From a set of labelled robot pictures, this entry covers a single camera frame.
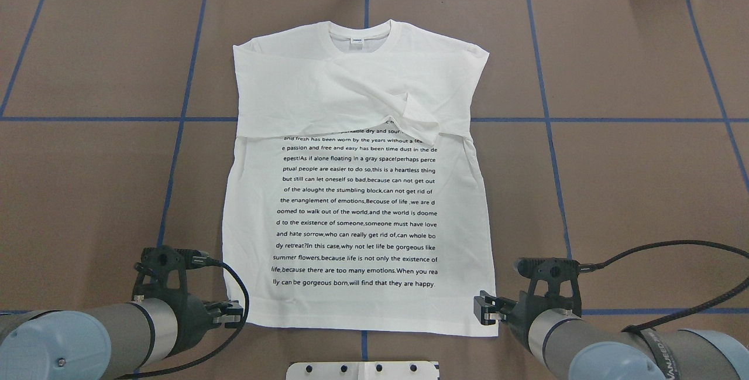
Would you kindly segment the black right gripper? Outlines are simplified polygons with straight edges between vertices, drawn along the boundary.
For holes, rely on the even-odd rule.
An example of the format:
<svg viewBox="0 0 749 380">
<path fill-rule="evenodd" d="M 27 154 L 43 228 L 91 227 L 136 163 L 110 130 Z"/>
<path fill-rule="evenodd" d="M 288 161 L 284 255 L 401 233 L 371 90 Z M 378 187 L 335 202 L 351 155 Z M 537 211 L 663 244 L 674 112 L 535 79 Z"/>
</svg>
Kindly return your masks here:
<svg viewBox="0 0 749 380">
<path fill-rule="evenodd" d="M 474 297 L 473 304 L 474 315 L 482 325 L 505 321 L 522 345 L 528 345 L 528 334 L 533 321 L 544 311 L 553 308 L 562 308 L 562 296 L 558 293 L 538 296 L 520 292 L 516 301 L 481 291 L 479 297 Z"/>
</svg>

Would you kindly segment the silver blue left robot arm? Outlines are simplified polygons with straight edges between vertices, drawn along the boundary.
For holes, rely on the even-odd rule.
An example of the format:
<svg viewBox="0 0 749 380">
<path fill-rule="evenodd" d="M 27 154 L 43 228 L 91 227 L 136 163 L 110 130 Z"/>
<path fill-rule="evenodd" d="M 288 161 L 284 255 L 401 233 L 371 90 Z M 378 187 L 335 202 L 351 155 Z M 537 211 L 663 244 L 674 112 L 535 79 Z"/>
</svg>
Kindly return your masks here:
<svg viewBox="0 0 749 380">
<path fill-rule="evenodd" d="M 238 301 L 156 297 L 86 311 L 2 315 L 3 379 L 115 379 L 197 345 L 208 330 L 243 327 Z"/>
</svg>

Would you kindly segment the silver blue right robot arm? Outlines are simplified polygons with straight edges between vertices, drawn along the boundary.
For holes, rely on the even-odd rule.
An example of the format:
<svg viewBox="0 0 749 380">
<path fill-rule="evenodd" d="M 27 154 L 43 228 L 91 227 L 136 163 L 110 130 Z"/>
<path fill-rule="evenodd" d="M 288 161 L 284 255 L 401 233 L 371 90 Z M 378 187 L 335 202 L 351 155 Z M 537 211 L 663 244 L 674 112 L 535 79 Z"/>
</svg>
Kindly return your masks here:
<svg viewBox="0 0 749 380">
<path fill-rule="evenodd" d="M 746 379 L 747 349 L 715 330 L 681 329 L 610 334 L 570 310 L 481 291 L 474 313 L 484 325 L 502 321 L 517 340 L 559 379 Z"/>
</svg>

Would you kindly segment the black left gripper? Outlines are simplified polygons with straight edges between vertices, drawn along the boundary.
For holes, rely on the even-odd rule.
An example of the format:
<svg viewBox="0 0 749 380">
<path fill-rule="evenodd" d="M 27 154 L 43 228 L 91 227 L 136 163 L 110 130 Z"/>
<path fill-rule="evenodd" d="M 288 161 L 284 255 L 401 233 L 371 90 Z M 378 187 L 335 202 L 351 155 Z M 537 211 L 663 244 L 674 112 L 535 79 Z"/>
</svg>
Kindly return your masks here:
<svg viewBox="0 0 749 380">
<path fill-rule="evenodd" d="M 173 354 L 196 346 L 208 330 L 243 327 L 243 307 L 237 300 L 203 301 L 195 295 L 174 297 L 172 310 L 177 319 L 177 339 Z"/>
</svg>

